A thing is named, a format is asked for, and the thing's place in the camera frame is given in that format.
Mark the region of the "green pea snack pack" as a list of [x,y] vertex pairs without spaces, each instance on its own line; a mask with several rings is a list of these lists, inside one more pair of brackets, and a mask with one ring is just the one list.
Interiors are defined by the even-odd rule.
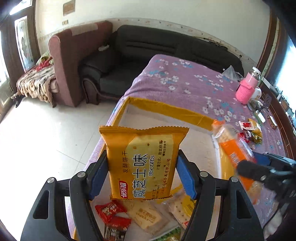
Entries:
[[257,144],[257,145],[261,145],[262,144],[262,137],[260,137],[259,135],[251,132],[251,140]]

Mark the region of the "yellow cheese sandwich cracker pack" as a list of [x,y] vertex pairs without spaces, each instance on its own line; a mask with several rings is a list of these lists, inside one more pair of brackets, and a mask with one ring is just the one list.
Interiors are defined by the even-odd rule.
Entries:
[[253,126],[252,133],[262,138],[262,131],[260,125],[251,118],[249,118],[249,121]]

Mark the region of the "orange chicken cracker pack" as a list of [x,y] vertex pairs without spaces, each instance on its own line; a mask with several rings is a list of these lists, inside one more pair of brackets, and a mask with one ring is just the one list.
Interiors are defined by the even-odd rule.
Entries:
[[222,149],[223,154],[229,159],[228,166],[233,168],[233,176],[241,181],[251,202],[255,204],[260,197],[262,184],[250,178],[243,177],[238,173],[238,164],[242,161],[255,163],[255,157],[252,150],[241,137],[238,130],[225,121],[214,120],[212,123],[213,137]]

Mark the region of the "red dark candy pack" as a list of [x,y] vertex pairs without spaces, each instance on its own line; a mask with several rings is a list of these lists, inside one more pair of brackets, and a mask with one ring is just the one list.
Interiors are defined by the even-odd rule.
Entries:
[[116,200],[107,204],[96,205],[95,210],[105,224],[109,223],[116,214],[127,212],[126,208]]

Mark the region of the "orange cheese biscuit pack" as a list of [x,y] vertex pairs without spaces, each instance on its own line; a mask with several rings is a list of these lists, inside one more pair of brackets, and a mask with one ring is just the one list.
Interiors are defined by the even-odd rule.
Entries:
[[170,195],[177,156],[189,128],[158,126],[138,130],[101,126],[106,144],[111,198],[163,199]]

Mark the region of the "salted egg yolk cracker pack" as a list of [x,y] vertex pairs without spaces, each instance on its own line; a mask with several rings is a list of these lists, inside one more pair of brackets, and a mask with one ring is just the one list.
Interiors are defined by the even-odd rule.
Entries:
[[185,192],[178,194],[169,203],[169,210],[183,229],[186,229],[195,208],[196,201]]

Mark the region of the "green yellow pea pack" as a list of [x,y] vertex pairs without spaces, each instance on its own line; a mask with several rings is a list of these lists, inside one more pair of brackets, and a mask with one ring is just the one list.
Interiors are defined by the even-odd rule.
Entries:
[[179,226],[172,228],[161,234],[158,237],[154,237],[151,241],[179,241],[181,238],[181,228]]

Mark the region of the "red golden crown snack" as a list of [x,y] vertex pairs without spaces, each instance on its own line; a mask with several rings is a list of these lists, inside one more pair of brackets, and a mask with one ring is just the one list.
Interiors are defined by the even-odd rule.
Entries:
[[252,141],[252,134],[248,130],[243,130],[242,132],[239,133],[240,137],[245,140],[246,143],[249,143]]

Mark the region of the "red white sachet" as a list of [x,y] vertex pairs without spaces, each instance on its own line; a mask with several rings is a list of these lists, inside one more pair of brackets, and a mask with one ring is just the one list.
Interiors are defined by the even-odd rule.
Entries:
[[251,122],[249,121],[239,121],[239,126],[241,130],[247,130],[247,131],[251,131],[253,128]]

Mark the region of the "round biscuit green pack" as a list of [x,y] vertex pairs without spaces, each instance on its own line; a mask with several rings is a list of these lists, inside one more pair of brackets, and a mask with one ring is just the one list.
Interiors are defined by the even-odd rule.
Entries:
[[261,123],[265,123],[266,122],[265,117],[263,116],[263,114],[260,111],[256,111],[254,113],[254,115],[257,118],[257,120],[260,121]]

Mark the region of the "small red dark candy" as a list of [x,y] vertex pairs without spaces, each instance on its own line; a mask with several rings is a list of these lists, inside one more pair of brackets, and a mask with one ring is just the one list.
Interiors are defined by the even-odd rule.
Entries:
[[125,234],[128,227],[131,225],[130,218],[115,216],[112,220],[105,225],[104,240],[108,241],[124,241]]

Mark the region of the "white lidded cup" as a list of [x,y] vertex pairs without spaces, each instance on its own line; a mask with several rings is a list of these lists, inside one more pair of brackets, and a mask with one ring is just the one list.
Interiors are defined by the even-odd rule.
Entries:
[[261,89],[257,86],[255,89],[254,89],[254,93],[253,95],[251,96],[250,99],[259,99],[262,95],[262,91]]

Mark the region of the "pink thermos with knit sleeve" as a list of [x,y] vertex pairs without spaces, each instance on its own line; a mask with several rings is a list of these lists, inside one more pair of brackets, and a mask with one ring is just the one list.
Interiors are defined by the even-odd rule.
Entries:
[[235,93],[235,98],[241,103],[246,105],[255,92],[255,89],[260,81],[261,72],[256,68],[247,73],[246,77],[240,81],[239,87]]

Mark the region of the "yellow cardboard box tray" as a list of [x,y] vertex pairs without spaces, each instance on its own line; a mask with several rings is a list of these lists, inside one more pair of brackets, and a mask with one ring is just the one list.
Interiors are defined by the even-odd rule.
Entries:
[[234,175],[229,158],[212,136],[212,123],[207,116],[163,102],[120,100],[99,130],[98,152],[107,152],[108,161],[92,178],[94,207],[100,210],[107,200],[123,205],[132,221],[127,240],[148,240],[176,225],[159,205],[182,185],[175,170],[178,149],[216,177]]

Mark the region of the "purple floral tablecloth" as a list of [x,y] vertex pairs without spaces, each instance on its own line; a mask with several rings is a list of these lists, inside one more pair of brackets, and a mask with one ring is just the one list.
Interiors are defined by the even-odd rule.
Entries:
[[[246,105],[235,98],[237,81],[226,78],[204,65],[180,58],[155,55],[130,77],[132,85],[114,108],[107,125],[115,121],[120,107],[128,98],[143,98],[188,109],[208,118],[226,121],[240,129],[239,121],[255,119]],[[257,153],[273,153],[285,156],[283,140],[278,129],[268,123],[261,127],[262,144],[249,143]],[[264,226],[277,209],[274,193],[263,189],[254,205],[261,225]]]

